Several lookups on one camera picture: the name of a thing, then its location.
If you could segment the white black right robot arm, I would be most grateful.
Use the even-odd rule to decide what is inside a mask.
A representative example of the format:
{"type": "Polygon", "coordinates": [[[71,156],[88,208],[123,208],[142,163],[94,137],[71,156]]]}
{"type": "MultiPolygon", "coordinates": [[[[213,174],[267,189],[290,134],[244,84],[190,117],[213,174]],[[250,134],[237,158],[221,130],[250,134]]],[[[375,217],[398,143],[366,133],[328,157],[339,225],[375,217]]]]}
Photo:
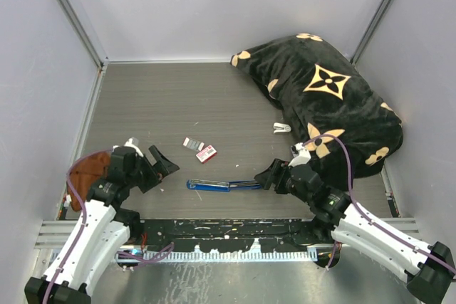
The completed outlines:
{"type": "Polygon", "coordinates": [[[314,215],[315,239],[346,244],[387,268],[422,303],[441,303],[455,279],[451,250],[428,244],[369,213],[349,194],[325,184],[307,164],[290,166],[275,159],[255,176],[263,189],[292,194],[314,215]]]}

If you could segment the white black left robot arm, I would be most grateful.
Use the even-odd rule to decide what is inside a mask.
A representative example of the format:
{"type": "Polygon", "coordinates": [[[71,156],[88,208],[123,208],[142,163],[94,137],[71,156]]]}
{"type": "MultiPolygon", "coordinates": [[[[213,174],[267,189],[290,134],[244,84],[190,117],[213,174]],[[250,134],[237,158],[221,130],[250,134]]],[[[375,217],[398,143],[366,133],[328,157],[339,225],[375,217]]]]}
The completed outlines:
{"type": "Polygon", "coordinates": [[[143,225],[136,211],[122,203],[130,190],[145,193],[179,170],[156,146],[152,164],[133,140],[106,152],[104,165],[80,168],[79,159],[67,173],[68,189],[81,215],[55,261],[40,278],[29,278],[28,303],[90,303],[96,284],[124,244],[137,243],[143,225]]]}

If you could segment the red staple box sleeve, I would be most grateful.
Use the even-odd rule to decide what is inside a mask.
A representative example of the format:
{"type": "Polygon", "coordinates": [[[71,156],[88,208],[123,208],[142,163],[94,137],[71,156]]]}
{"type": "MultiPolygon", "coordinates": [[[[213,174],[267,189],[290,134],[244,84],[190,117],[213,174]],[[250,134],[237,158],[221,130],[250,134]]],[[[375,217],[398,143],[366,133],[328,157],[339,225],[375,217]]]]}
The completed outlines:
{"type": "Polygon", "coordinates": [[[217,155],[216,149],[212,145],[207,145],[205,148],[203,148],[200,152],[196,154],[196,158],[202,163],[206,163],[211,158],[217,155]]]}

